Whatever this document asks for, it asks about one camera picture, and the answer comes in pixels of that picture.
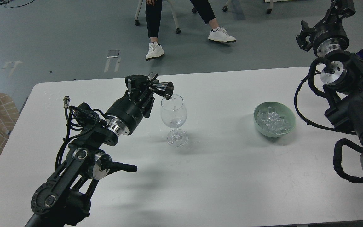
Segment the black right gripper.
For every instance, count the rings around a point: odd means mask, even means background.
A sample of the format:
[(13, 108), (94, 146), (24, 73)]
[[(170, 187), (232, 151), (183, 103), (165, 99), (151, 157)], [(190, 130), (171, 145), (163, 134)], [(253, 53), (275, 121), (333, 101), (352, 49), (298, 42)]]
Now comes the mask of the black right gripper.
[(324, 57), (335, 49), (346, 50), (349, 39), (342, 20), (353, 16), (355, 12), (353, 0), (331, 0), (325, 21), (320, 21), (314, 27), (309, 27), (304, 20), (301, 21), (301, 31), (296, 36), (299, 48), (306, 52), (313, 48), (317, 57)]

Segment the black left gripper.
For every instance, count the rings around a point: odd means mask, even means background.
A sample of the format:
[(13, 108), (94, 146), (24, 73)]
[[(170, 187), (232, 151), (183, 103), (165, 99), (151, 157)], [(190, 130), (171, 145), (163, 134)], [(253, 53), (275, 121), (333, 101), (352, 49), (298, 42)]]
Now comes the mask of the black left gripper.
[(125, 77), (127, 90), (105, 112), (109, 128), (119, 135), (131, 135), (142, 118), (149, 118), (155, 98), (150, 90), (157, 73), (148, 76), (131, 75)]

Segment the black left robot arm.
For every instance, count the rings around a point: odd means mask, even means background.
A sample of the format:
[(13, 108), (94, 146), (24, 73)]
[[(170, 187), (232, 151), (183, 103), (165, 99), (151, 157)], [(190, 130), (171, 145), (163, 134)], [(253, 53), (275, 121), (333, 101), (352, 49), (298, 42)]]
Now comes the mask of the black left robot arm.
[(127, 76), (124, 96), (105, 113), (85, 102), (69, 105), (70, 98), (64, 97), (66, 136), (55, 171), (32, 195), (33, 215), (27, 227), (76, 226), (89, 217), (99, 180), (117, 171), (137, 171), (135, 165), (112, 161), (100, 146), (115, 146), (120, 135), (131, 135), (143, 118), (149, 118), (153, 94), (167, 100), (172, 97), (173, 83), (161, 83), (157, 77), (157, 73)]

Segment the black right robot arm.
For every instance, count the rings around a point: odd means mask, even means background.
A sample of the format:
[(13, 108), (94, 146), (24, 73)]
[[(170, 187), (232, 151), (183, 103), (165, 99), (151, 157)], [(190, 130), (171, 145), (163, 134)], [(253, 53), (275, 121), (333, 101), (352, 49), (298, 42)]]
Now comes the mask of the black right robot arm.
[[(325, 16), (314, 27), (301, 21), (297, 44), (307, 52), (313, 50), (316, 59), (295, 91), (294, 108), (307, 125), (358, 136), (360, 145), (347, 138), (335, 143), (333, 165), (341, 178), (363, 184), (363, 177), (351, 176), (342, 167), (343, 146), (347, 146), (359, 152), (363, 170), (363, 49), (357, 53), (347, 51), (349, 39), (342, 26), (342, 20), (354, 14), (352, 0), (332, 0)], [(327, 100), (329, 108), (325, 117), (332, 128), (312, 122), (299, 111), (298, 93), (305, 82), (315, 95)]]

